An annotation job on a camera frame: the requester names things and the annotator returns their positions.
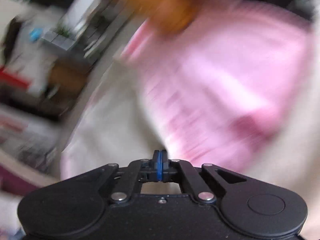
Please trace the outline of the left grey tower speaker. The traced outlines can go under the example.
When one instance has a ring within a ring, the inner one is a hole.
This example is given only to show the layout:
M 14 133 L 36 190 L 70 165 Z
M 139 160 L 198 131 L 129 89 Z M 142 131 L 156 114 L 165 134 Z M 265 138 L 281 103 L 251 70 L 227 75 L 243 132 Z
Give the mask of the left grey tower speaker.
M 49 30 L 41 37 L 42 43 L 52 50 L 76 51 L 79 45 L 78 40 L 72 37 L 65 37 L 53 30 Z

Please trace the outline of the dark animal figure on shelf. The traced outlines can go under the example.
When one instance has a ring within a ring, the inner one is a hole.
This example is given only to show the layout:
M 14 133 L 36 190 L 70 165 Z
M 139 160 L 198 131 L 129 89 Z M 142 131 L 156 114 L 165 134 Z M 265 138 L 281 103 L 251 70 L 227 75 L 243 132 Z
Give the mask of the dark animal figure on shelf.
M 23 22 L 18 18 L 13 18 L 8 26 L 3 40 L 3 66 L 6 66 L 12 56 Z

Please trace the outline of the maroon banquet chair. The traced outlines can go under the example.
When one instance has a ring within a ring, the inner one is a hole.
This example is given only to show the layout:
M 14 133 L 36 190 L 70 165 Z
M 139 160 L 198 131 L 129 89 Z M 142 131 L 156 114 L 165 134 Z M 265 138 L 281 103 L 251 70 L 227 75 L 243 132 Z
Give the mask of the maroon banquet chair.
M 1 150 L 1 190 L 17 196 L 59 182 L 59 180 L 19 162 Z

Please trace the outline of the blue desk globe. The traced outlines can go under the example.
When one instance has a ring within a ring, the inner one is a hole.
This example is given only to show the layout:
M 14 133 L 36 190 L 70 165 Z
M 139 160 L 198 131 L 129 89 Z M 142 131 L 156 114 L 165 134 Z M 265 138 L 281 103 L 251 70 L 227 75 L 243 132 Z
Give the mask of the blue desk globe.
M 30 42 L 36 42 L 38 41 L 43 33 L 42 28 L 34 28 L 30 33 L 29 33 L 29 41 Z

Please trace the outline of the brown wooden cabinet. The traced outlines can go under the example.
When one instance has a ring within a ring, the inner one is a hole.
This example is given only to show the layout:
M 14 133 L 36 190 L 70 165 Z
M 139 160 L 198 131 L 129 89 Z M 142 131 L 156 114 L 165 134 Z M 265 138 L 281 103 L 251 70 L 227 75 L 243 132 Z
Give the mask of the brown wooden cabinet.
M 59 96 L 77 99 L 88 82 L 89 71 L 73 61 L 56 60 L 49 72 L 47 88 Z

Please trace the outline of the pink dog-print towel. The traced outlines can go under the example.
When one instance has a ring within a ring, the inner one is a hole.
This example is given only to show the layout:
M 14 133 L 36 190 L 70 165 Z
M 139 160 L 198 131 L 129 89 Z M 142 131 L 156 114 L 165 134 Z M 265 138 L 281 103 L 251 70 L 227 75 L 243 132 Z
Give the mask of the pink dog-print towel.
M 309 66 L 310 21 L 275 5 L 210 3 L 182 33 L 143 23 L 114 56 L 171 159 L 246 168 L 277 134 Z

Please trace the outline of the red door couplet banner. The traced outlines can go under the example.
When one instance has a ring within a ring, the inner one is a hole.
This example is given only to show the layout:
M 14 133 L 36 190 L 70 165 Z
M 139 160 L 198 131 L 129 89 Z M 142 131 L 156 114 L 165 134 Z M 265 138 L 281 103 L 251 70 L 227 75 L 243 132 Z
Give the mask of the red door couplet banner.
M 7 73 L 4 66 L 1 66 L 0 80 L 1 83 L 23 90 L 27 90 L 31 84 L 30 81 L 20 78 L 17 74 Z

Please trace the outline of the green potted plant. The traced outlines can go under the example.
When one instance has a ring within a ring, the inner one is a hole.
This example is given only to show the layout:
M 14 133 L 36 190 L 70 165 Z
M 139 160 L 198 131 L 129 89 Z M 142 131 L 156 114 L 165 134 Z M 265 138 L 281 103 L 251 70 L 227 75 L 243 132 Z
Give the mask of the green potted plant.
M 60 22 L 56 25 L 54 32 L 57 33 L 57 35 L 63 36 L 65 38 L 70 38 L 73 36 L 71 30 Z

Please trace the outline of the beige garment with navy trim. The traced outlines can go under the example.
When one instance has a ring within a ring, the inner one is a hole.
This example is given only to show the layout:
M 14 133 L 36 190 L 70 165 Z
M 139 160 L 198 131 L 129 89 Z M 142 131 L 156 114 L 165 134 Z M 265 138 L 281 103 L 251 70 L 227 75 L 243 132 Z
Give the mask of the beige garment with navy trim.
M 165 146 L 137 90 L 131 70 L 112 63 L 95 70 L 66 120 L 60 139 L 60 178 L 110 163 L 151 159 Z

